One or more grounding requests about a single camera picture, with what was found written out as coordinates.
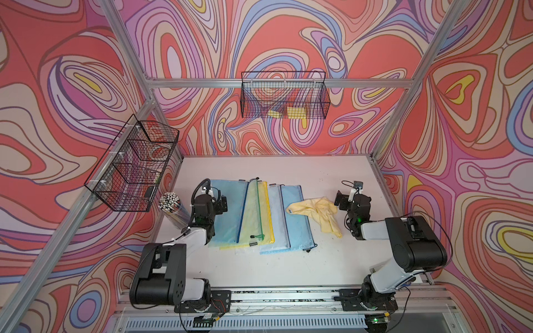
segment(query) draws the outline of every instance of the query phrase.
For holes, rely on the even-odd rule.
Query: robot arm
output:
[[[201,194],[195,197],[201,188]],[[168,243],[149,243],[142,251],[141,261],[130,287],[132,304],[191,306],[207,308],[211,304],[211,288],[206,279],[185,277],[187,256],[209,243],[215,236],[215,216],[228,211],[225,196],[213,195],[211,181],[203,180],[191,198],[189,226],[181,236]]]
[[[393,257],[378,271],[365,277],[357,301],[367,310],[372,304],[391,302],[396,290],[415,275],[444,266],[447,254],[425,218],[389,217],[384,221],[370,221],[371,198],[361,194],[362,183],[353,182],[351,194],[337,193],[335,204],[348,214],[347,227],[358,240],[386,240],[391,244]]]

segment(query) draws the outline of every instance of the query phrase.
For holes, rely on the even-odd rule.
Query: metal vent grille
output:
[[[192,317],[182,317],[187,331],[206,330],[193,328]],[[332,329],[332,328],[367,328],[363,314],[329,314],[329,315],[247,315],[224,316],[212,330],[252,330],[252,329]],[[136,317],[129,318],[126,332],[182,332],[180,318]]]

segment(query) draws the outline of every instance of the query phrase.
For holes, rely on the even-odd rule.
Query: swirl pattern backdrop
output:
[[[533,331],[532,54],[531,2],[472,1],[379,156],[400,210],[450,235],[434,277],[474,332]]]
[[[448,1],[128,1],[120,14],[148,77],[240,78],[322,69],[410,78]],[[332,88],[326,120],[242,119],[240,89],[154,91],[184,155],[370,153],[402,89]]]
[[[0,2],[0,306],[143,102],[95,0]],[[17,332],[102,331],[156,214],[97,201]]]

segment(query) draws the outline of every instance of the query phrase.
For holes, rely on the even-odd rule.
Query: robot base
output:
[[[395,293],[381,294],[374,290],[370,275],[365,277],[361,289],[340,289],[339,297],[343,311],[387,311],[398,310]]]

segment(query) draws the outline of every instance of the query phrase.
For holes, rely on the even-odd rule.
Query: yellow sponge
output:
[[[291,108],[287,107],[287,117],[289,119],[305,119],[305,108]]]
[[[272,111],[272,110],[268,110],[268,112],[266,113],[267,116],[270,116],[270,117],[274,117],[274,118],[279,118],[281,115],[279,114],[279,112],[277,111]]]

